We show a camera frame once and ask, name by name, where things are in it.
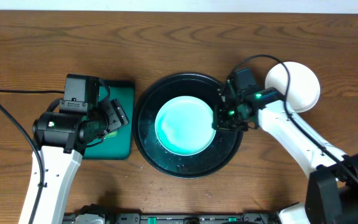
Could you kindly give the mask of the green scrubbing sponge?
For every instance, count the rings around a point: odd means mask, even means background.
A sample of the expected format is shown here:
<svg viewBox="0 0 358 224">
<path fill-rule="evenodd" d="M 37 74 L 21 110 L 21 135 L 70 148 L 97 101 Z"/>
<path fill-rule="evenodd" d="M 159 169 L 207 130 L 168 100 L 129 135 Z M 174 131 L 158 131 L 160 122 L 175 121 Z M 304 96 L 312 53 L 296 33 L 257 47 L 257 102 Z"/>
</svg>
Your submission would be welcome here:
<svg viewBox="0 0 358 224">
<path fill-rule="evenodd" d="M 118 134 L 118 131 L 113 131 L 113 132 L 110 132 L 107 135 L 105 135 L 105 138 L 113 138 L 113 137 L 117 136 L 117 134 Z"/>
</svg>

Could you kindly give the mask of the mint green plate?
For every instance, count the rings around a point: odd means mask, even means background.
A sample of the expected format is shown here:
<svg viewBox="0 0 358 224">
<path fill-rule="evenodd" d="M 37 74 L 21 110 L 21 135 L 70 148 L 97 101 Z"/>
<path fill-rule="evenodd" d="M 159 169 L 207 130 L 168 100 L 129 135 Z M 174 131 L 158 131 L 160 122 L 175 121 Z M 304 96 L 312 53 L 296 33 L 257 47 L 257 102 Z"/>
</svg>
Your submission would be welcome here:
<svg viewBox="0 0 358 224">
<path fill-rule="evenodd" d="M 178 156 L 192 156 L 213 141 L 213 111 L 194 96 L 178 96 L 167 101 L 155 119 L 155 134 L 160 144 Z"/>
</svg>

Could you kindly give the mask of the white plate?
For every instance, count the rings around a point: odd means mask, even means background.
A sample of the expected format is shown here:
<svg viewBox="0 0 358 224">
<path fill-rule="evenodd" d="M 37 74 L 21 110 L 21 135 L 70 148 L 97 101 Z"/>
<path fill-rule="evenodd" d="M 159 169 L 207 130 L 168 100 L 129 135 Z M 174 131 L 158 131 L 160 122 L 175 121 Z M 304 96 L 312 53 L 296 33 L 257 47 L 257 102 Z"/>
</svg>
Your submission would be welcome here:
<svg viewBox="0 0 358 224">
<path fill-rule="evenodd" d="M 312 109 L 320 96 L 320 84 L 315 73 L 298 62 L 283 63 L 290 73 L 290 87 L 287 101 L 297 112 L 302 113 Z M 274 87 L 283 95 L 287 89 L 288 74 L 281 64 L 274 66 L 265 78 L 265 88 Z"/>
</svg>

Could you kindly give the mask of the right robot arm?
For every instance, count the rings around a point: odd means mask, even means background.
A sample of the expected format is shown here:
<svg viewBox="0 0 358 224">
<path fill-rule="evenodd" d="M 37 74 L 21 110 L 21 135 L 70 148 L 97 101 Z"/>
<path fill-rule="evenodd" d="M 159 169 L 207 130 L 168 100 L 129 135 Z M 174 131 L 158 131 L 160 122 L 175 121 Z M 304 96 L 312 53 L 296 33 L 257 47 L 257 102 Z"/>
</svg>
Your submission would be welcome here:
<svg viewBox="0 0 358 224">
<path fill-rule="evenodd" d="M 213 128 L 247 131 L 249 123 L 275 138 L 308 178 L 305 203 L 280 211 L 277 223 L 358 223 L 358 154 L 348 156 L 322 138 L 276 89 L 219 90 Z"/>
</svg>

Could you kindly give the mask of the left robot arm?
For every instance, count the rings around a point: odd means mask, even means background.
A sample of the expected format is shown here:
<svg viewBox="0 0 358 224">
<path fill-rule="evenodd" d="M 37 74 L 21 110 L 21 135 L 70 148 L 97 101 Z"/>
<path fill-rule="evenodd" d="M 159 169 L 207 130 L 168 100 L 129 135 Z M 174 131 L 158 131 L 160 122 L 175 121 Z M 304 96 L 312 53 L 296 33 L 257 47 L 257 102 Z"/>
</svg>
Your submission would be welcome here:
<svg viewBox="0 0 358 224">
<path fill-rule="evenodd" d="M 120 102 L 124 111 L 131 116 L 134 109 L 134 87 L 110 86 L 110 100 Z M 88 160 L 123 160 L 128 158 L 131 149 L 131 126 L 128 124 L 115 130 L 104 138 L 104 143 L 93 146 L 85 152 Z M 74 176 L 83 156 L 79 152 L 64 154 L 62 147 L 42 146 L 40 157 L 45 171 L 45 190 L 42 191 L 33 223 L 61 223 L 67 205 Z M 29 188 L 21 211 L 19 223 L 28 223 L 36 198 L 35 183 L 39 180 L 40 171 L 35 154 L 32 155 L 32 175 Z"/>
</svg>

